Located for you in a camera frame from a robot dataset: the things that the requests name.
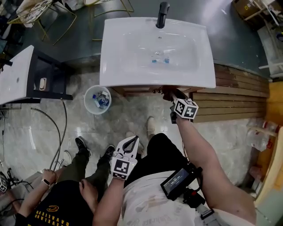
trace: black shorts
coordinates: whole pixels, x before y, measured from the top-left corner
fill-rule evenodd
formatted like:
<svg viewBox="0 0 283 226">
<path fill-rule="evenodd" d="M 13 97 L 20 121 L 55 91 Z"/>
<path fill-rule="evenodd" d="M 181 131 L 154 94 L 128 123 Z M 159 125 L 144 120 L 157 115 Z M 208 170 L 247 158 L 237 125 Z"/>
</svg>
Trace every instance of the black shorts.
<svg viewBox="0 0 283 226">
<path fill-rule="evenodd" d="M 156 134 L 147 146 L 147 156 L 138 160 L 124 187 L 141 177 L 175 171 L 185 164 L 187 159 L 171 140 L 164 133 Z"/>
</svg>

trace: white bucket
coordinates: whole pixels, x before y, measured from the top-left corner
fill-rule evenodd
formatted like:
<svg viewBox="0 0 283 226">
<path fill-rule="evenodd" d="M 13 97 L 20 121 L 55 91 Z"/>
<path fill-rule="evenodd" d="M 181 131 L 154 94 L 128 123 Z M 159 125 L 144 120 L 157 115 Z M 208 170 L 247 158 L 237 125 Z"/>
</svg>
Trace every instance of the white bucket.
<svg viewBox="0 0 283 226">
<path fill-rule="evenodd" d="M 95 102 L 94 102 L 94 99 L 92 98 L 94 94 L 97 95 L 99 92 L 102 92 L 102 91 L 105 91 L 109 94 L 109 105 L 105 109 L 98 108 L 96 106 Z M 90 87 L 85 92 L 84 106 L 91 114 L 94 114 L 94 115 L 103 114 L 104 112 L 106 112 L 109 109 L 111 103 L 112 103 L 111 94 L 110 94 L 109 90 L 105 87 L 101 87 L 99 85 L 96 85 L 96 86 Z"/>
</svg>

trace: watch band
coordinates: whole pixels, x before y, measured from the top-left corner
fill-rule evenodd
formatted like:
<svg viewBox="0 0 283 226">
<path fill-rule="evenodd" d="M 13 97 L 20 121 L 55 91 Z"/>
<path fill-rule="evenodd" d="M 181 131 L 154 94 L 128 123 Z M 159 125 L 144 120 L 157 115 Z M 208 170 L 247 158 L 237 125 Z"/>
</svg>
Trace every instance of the watch band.
<svg viewBox="0 0 283 226">
<path fill-rule="evenodd" d="M 42 179 L 41 181 L 43 181 L 48 187 L 51 186 L 51 184 L 49 183 L 49 181 L 47 181 L 46 179 Z"/>
</svg>

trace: black faucet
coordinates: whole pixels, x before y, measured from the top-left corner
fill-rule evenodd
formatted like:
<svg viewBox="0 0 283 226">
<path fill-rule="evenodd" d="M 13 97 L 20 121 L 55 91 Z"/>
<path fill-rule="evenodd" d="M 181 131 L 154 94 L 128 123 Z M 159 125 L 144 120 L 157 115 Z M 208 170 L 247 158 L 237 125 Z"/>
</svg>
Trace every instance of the black faucet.
<svg viewBox="0 0 283 226">
<path fill-rule="evenodd" d="M 158 13 L 156 27 L 161 29 L 165 26 L 166 15 L 168 13 L 170 4 L 168 2 L 161 2 L 160 9 Z"/>
</svg>

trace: sink basin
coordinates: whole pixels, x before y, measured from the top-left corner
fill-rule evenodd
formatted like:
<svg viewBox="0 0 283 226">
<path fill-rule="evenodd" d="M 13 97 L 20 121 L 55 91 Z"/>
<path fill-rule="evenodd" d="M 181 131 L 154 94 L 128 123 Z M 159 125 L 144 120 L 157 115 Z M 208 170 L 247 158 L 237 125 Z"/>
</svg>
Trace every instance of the sink basin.
<svg viewBox="0 0 283 226">
<path fill-rule="evenodd" d="M 157 18 L 105 21 L 100 85 L 179 85 L 215 88 L 213 57 L 205 26 Z"/>
</svg>

